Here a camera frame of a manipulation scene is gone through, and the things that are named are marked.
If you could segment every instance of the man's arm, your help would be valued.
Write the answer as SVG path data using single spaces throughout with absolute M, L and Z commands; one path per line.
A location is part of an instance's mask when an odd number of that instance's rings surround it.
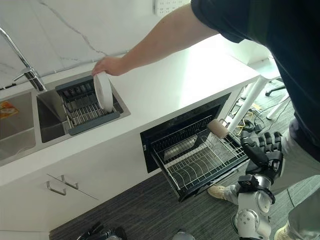
M 165 16 L 123 57 L 104 57 L 95 65 L 92 75 L 105 71 L 118 76 L 159 61 L 216 34 L 216 30 L 196 18 L 191 4 L 187 4 Z

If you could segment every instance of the dishwasher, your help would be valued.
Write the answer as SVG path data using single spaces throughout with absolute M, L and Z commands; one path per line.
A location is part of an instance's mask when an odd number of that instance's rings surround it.
M 160 168 L 179 202 L 203 192 L 249 161 L 234 134 L 220 139 L 207 129 L 228 97 L 140 133 L 148 173 Z

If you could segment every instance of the chrome faucet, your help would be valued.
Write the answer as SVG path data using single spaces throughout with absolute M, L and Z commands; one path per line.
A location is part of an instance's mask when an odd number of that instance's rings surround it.
M 22 55 L 18 47 L 15 45 L 15 43 L 12 41 L 10 36 L 0 27 L 0 34 L 6 39 L 6 41 L 9 43 L 11 48 L 14 50 L 14 52 L 17 54 L 17 56 L 20 58 L 22 63 L 25 65 L 25 69 L 21 71 L 21 74 L 13 79 L 13 81 L 18 80 L 19 78 L 25 76 L 29 82 L 32 84 L 32 86 L 40 93 L 46 91 L 46 86 L 44 82 L 41 80 L 39 73 L 37 70 L 35 70 L 30 63 L 27 61 L 27 59 Z

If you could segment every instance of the beige sneaker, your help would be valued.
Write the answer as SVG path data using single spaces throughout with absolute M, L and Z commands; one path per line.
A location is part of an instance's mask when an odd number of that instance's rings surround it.
M 207 189 L 208 194 L 216 199 L 227 200 L 225 197 L 225 187 L 213 185 Z
M 275 232 L 274 240 L 293 240 L 288 236 L 288 222 Z

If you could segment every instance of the wire rack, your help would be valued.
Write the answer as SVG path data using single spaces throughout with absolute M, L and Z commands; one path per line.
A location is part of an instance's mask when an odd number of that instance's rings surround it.
M 68 85 L 58 93 L 70 128 L 107 115 L 99 106 L 92 80 Z
M 94 93 L 85 94 L 72 100 L 60 97 L 70 128 L 106 115 L 100 108 Z
M 246 157 L 235 139 L 231 133 L 219 139 L 205 130 L 155 154 L 174 187 L 187 191 L 219 176 Z

